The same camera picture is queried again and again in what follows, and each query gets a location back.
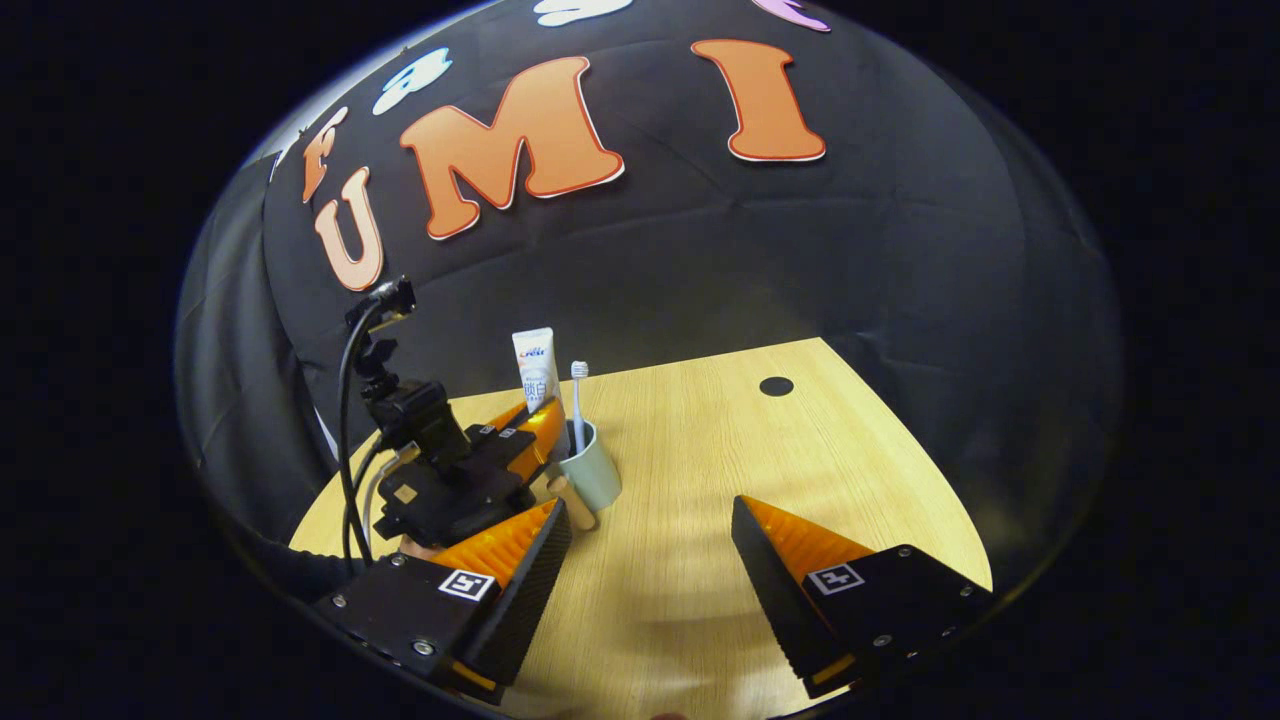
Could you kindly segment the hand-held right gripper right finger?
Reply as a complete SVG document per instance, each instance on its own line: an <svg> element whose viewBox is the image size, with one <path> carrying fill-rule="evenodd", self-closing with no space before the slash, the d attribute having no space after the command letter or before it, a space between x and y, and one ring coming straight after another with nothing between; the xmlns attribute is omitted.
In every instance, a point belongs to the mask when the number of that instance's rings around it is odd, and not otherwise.
<svg viewBox="0 0 1280 720"><path fill-rule="evenodd" d="M731 536L808 696L901 676L986 619L993 593L913 544L872 550L758 498L733 498Z"/></svg>

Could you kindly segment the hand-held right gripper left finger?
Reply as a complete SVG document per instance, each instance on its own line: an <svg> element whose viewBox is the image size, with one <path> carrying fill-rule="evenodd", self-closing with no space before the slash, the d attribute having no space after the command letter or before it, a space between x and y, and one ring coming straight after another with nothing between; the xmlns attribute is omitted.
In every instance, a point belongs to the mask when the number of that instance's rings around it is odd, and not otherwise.
<svg viewBox="0 0 1280 720"><path fill-rule="evenodd" d="M389 555L315 609L342 635L410 675L499 705L571 541L567 506L554 498L433 559Z"/></svg>

